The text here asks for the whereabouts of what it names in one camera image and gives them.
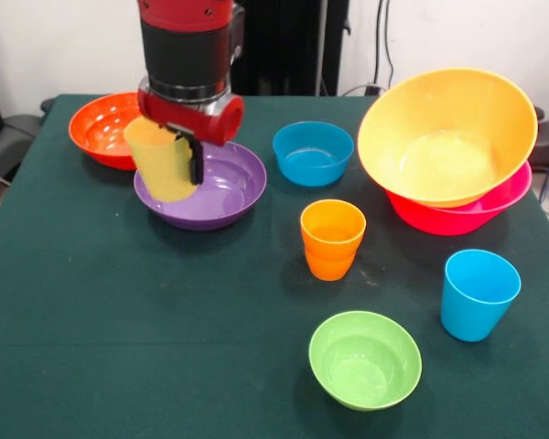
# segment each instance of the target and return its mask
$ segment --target green bowl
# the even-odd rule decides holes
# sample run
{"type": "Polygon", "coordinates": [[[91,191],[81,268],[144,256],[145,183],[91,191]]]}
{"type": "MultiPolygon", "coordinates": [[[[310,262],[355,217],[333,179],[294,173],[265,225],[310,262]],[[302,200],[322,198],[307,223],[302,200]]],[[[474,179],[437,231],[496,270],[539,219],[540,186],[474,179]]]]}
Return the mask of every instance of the green bowl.
{"type": "Polygon", "coordinates": [[[404,400],[422,368],[409,333],[390,318],[367,311],[349,311],[323,322],[311,338],[309,363],[327,393],[362,412],[404,400]]]}

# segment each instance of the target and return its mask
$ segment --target purple bowl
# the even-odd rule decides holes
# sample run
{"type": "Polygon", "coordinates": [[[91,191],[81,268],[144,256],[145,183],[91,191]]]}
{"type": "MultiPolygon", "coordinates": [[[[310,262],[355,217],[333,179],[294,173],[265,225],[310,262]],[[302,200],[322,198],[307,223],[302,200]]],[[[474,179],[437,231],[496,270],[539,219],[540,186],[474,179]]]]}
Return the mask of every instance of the purple bowl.
{"type": "Polygon", "coordinates": [[[228,142],[203,145],[203,184],[186,199],[164,203],[150,196],[140,173],[136,195],[160,218],[186,230],[216,230],[240,219],[264,193],[266,169],[249,149],[228,142]]]}

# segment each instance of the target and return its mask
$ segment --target pink bowl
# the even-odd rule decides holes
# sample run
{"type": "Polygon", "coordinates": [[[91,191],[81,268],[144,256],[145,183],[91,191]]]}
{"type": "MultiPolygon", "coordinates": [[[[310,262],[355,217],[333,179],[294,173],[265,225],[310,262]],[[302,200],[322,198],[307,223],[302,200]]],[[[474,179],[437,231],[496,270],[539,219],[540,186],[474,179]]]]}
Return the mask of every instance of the pink bowl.
{"type": "Polygon", "coordinates": [[[396,213],[410,226],[434,235],[455,236],[470,233],[496,215],[518,203],[533,182],[528,162],[508,180],[473,203],[452,209],[429,208],[386,191],[396,213]]]}

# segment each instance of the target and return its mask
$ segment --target blue cup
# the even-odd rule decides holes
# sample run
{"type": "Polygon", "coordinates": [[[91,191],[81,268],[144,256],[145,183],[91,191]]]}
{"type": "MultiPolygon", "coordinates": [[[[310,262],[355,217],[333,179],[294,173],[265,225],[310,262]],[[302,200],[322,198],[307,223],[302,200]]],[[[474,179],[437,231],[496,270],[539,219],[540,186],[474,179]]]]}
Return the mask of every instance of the blue cup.
{"type": "Polygon", "coordinates": [[[301,186],[320,187],[343,175],[354,153],[354,141],[331,123],[299,122],[274,136],[273,149],[286,178],[301,186]]]}
{"type": "Polygon", "coordinates": [[[483,250],[464,250],[446,263],[441,323],[453,337],[481,341],[521,291],[521,276],[510,262],[483,250]]]}

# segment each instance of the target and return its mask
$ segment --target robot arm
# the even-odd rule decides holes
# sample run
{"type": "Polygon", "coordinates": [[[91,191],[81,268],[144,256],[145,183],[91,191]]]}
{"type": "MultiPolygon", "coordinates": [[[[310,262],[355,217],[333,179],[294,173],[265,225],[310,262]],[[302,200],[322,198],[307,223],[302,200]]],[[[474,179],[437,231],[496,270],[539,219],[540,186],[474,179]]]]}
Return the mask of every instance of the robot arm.
{"type": "Polygon", "coordinates": [[[141,113],[189,139],[192,181],[202,182],[200,142],[224,145],[242,123],[230,67],[242,54],[244,10],[233,0],[138,0],[148,75],[141,113]]]}

